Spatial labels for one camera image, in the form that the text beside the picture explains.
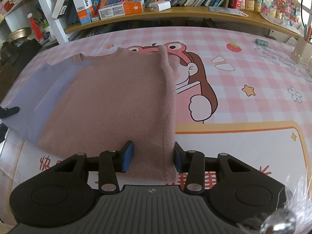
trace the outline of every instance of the metal screw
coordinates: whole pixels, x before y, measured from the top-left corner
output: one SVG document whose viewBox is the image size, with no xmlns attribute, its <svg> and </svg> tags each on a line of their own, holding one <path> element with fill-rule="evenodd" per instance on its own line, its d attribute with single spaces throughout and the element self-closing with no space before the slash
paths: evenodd
<svg viewBox="0 0 312 234">
<path fill-rule="evenodd" d="M 112 192 L 116 190 L 116 186 L 114 184 L 108 183 L 101 186 L 101 189 L 105 192 Z"/>
<path fill-rule="evenodd" d="M 202 186 L 200 184 L 192 183 L 188 184 L 187 189 L 190 191 L 200 191 L 202 190 Z"/>
</svg>

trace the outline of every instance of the wooden shelf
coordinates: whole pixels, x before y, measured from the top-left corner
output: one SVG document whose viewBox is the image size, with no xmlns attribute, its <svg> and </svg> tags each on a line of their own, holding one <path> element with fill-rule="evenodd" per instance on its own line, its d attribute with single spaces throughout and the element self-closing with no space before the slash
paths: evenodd
<svg viewBox="0 0 312 234">
<path fill-rule="evenodd" d="M 211 12 L 205 6 L 200 7 L 187 7 L 187 6 L 180 6 L 180 7 L 172 7 L 169 10 L 160 11 L 160 12 L 152 12 L 149 9 L 145 9 L 141 14 L 135 15 L 126 15 L 115 17 L 111 19 L 99 20 L 92 23 L 88 23 L 85 25 L 81 25 L 80 23 L 72 24 L 67 26 L 64 31 L 65 33 L 71 33 L 83 29 L 88 29 L 94 26 L 105 25 L 109 23 L 115 23 L 120 21 L 127 21 L 127 20 L 134 20 L 134 19 L 147 19 L 147 18 L 163 18 L 163 17 L 199 17 L 199 18 L 212 18 L 212 19 L 224 19 L 229 21 L 241 22 L 246 23 L 254 26 L 260 26 L 267 29 L 276 30 L 287 35 L 293 36 L 298 38 L 299 34 L 285 29 L 283 27 L 274 25 L 269 21 L 265 20 L 260 13 L 251 12 L 251 11 L 244 11 L 249 17 L 219 13 L 219 12 Z"/>
</svg>

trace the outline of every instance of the white flower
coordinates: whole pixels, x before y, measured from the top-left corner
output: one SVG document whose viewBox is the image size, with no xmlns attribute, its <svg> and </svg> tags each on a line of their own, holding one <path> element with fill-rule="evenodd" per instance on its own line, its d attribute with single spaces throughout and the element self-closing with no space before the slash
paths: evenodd
<svg viewBox="0 0 312 234">
<path fill-rule="evenodd" d="M 291 94 L 291 98 L 293 101 L 298 101 L 299 103 L 302 103 L 302 94 L 300 92 L 296 91 L 294 87 L 291 87 L 287 90 Z"/>
</svg>

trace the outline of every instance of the green eraser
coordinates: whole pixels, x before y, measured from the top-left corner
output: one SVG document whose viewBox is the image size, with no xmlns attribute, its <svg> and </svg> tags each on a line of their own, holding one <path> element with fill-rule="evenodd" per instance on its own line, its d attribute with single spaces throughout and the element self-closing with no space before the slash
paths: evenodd
<svg viewBox="0 0 312 234">
<path fill-rule="evenodd" d="M 255 43 L 260 46 L 265 46 L 265 47 L 269 46 L 269 42 L 265 40 L 255 39 Z"/>
</svg>

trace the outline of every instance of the yellow star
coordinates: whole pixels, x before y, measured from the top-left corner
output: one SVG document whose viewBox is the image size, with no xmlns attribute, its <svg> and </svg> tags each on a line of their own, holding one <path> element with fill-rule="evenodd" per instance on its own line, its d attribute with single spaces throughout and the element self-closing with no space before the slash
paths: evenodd
<svg viewBox="0 0 312 234">
<path fill-rule="evenodd" d="M 296 141 L 297 136 L 294 134 L 294 132 L 291 134 L 291 139 L 293 139 L 294 141 Z"/>
<path fill-rule="evenodd" d="M 254 92 L 254 88 L 249 87 L 248 85 L 245 84 L 244 88 L 241 89 L 243 92 L 246 93 L 246 95 L 248 97 L 250 97 L 251 95 L 255 96 L 255 92 Z"/>
</svg>

